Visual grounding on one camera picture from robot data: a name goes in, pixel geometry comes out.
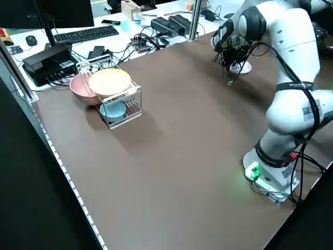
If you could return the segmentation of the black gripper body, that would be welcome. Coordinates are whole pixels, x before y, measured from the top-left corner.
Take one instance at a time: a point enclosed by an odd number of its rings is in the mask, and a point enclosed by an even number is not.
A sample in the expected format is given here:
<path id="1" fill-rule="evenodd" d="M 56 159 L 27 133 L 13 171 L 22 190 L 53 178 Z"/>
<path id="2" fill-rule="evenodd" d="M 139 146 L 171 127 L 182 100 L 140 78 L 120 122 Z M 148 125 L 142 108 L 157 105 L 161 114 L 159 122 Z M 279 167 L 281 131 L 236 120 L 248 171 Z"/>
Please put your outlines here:
<path id="1" fill-rule="evenodd" d="M 248 53 L 250 51 L 250 46 L 248 46 L 248 45 L 240 46 L 236 49 L 236 51 L 237 51 L 236 62 L 242 63 L 247 60 Z"/>
<path id="2" fill-rule="evenodd" d="M 235 61 L 236 50 L 234 48 L 228 48 L 223 50 L 221 63 L 224 67 L 230 67 Z"/>

